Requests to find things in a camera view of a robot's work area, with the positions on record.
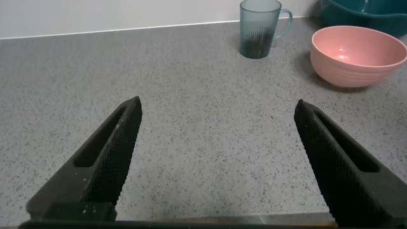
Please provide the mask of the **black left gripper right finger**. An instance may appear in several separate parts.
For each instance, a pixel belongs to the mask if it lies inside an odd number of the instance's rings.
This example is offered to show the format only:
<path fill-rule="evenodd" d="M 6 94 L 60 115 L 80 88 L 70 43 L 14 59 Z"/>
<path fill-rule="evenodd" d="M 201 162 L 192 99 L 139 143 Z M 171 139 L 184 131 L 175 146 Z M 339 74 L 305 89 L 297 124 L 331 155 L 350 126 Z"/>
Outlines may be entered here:
<path fill-rule="evenodd" d="M 339 226 L 406 227 L 406 183 L 316 106 L 294 120 L 317 184 Z"/>

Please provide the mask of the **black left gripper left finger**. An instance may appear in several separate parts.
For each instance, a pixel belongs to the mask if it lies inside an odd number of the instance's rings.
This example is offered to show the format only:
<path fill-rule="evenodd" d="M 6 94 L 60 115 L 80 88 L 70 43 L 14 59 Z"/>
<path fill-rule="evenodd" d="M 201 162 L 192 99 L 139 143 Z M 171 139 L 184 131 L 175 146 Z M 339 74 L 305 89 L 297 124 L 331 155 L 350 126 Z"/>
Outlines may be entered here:
<path fill-rule="evenodd" d="M 28 201 L 31 219 L 114 221 L 141 120 L 140 98 L 121 103 Z"/>

